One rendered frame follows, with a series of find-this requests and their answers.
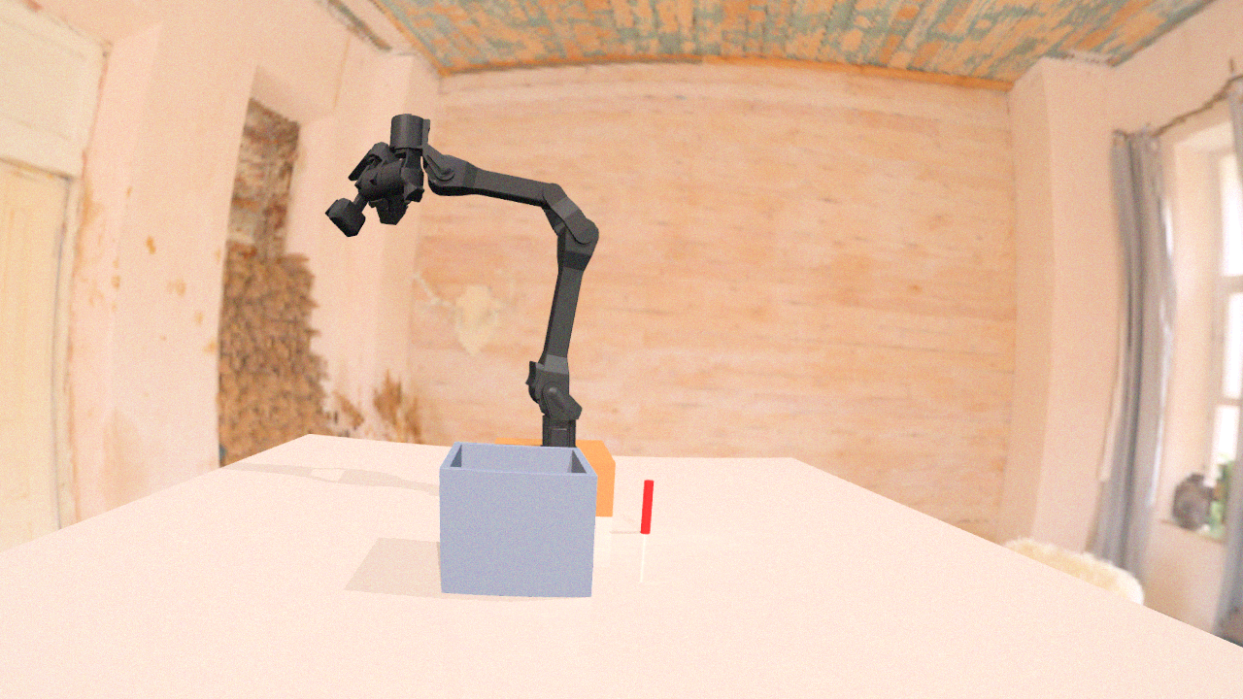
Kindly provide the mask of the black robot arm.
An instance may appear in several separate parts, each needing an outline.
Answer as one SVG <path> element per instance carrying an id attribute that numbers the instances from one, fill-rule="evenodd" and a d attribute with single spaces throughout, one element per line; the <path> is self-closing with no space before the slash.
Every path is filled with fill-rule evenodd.
<path id="1" fill-rule="evenodd" d="M 576 447 L 576 419 L 582 407 L 569 396 L 567 353 L 576 317 L 582 275 L 598 243 L 599 231 L 590 218 L 554 183 L 506 177 L 484 170 L 456 155 L 443 155 L 429 146 L 430 119 L 416 114 L 392 117 L 390 153 L 400 160 L 382 170 L 382 185 L 395 197 L 368 201 L 377 209 L 379 224 L 398 225 L 410 201 L 423 198 L 423 170 L 429 187 L 439 197 L 479 194 L 536 205 L 543 209 L 556 233 L 556 291 L 552 303 L 544 350 L 538 363 L 530 361 L 528 386 L 531 399 L 542 413 L 543 443 L 541 447 Z M 420 157 L 423 155 L 423 168 Z"/>

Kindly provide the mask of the red peg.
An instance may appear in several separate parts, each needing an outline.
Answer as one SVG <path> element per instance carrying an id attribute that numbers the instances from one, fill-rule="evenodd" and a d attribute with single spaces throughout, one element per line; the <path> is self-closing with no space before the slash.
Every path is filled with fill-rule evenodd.
<path id="1" fill-rule="evenodd" d="M 654 481 L 644 481 L 643 504 L 641 504 L 641 534 L 650 534 L 650 522 L 653 522 L 653 493 L 654 493 Z"/>

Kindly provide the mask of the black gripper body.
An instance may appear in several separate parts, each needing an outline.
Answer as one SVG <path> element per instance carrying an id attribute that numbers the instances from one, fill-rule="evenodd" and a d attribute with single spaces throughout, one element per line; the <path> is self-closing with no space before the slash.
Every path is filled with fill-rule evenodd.
<path id="1" fill-rule="evenodd" d="M 385 192 L 385 187 L 382 185 L 382 170 L 385 169 L 387 164 L 392 162 L 400 160 L 395 153 L 390 153 L 389 146 L 385 142 L 377 143 L 370 148 L 369 153 L 370 165 L 360 172 L 355 187 L 358 187 L 358 195 L 351 201 L 346 198 L 339 198 L 338 201 L 329 209 L 329 221 L 334 221 L 336 226 L 339 228 L 346 236 L 358 236 L 360 226 L 367 221 L 360 211 L 368 201 L 375 201 L 387 199 L 387 201 L 394 200 L 395 197 L 389 195 Z"/>

